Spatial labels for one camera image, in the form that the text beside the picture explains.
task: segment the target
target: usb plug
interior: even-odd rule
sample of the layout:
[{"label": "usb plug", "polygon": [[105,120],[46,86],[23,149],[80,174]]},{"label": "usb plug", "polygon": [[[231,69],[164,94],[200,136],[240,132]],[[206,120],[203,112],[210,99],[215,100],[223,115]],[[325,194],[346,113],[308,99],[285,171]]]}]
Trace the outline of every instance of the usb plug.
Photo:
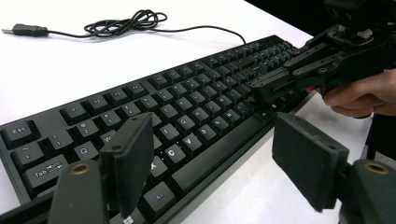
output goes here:
[{"label": "usb plug", "polygon": [[49,30],[46,27],[31,26],[24,24],[16,24],[12,28],[6,28],[1,30],[4,34],[8,35],[27,35],[27,36],[47,36]]}]

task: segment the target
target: black keyboard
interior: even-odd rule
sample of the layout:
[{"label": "black keyboard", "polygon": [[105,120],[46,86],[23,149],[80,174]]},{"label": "black keyboard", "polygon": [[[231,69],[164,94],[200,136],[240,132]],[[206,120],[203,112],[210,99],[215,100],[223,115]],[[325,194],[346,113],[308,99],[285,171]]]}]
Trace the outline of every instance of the black keyboard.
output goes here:
[{"label": "black keyboard", "polygon": [[111,223],[167,222],[274,126],[276,111],[306,96],[291,91],[263,105],[249,87],[293,50],[268,36],[0,126],[1,158],[21,203],[54,191],[67,164],[97,160],[125,120],[151,112],[151,174],[128,220]]}]

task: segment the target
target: white tabletop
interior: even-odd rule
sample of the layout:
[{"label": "white tabletop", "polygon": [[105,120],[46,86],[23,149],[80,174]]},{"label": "white tabletop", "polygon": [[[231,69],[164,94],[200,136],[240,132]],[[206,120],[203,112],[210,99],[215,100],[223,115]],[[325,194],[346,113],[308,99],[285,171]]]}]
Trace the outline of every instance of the white tabletop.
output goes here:
[{"label": "white tabletop", "polygon": [[[1,1],[0,8],[1,28],[20,22],[83,35],[83,26],[91,22],[151,9],[167,14],[162,29],[216,25],[247,42],[278,35],[296,47],[310,38],[242,0],[21,0]],[[0,125],[241,44],[237,36],[213,29],[145,32],[110,41],[0,34]],[[369,119],[336,115],[318,95],[297,114],[348,147],[349,161],[360,157]],[[337,209],[319,214],[309,206],[273,162],[271,144],[269,132],[175,223],[337,223]],[[19,204],[2,164],[0,187],[2,214]]]}]

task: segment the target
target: human hand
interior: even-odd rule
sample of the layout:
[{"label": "human hand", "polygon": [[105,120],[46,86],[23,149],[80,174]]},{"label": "human hand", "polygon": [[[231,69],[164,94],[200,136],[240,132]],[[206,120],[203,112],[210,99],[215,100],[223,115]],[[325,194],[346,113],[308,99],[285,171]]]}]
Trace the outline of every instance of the human hand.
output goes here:
[{"label": "human hand", "polygon": [[396,116],[396,69],[339,86],[324,96],[324,103],[352,118],[372,113]]}]

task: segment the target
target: spacebar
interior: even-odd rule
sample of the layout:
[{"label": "spacebar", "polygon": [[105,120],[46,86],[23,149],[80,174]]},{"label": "spacebar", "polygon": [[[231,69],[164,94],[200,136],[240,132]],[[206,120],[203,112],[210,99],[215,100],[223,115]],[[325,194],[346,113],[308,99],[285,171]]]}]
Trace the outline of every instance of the spacebar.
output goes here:
[{"label": "spacebar", "polygon": [[262,129],[262,121],[255,115],[243,121],[218,142],[170,176],[169,184],[183,196],[210,175],[224,161]]}]

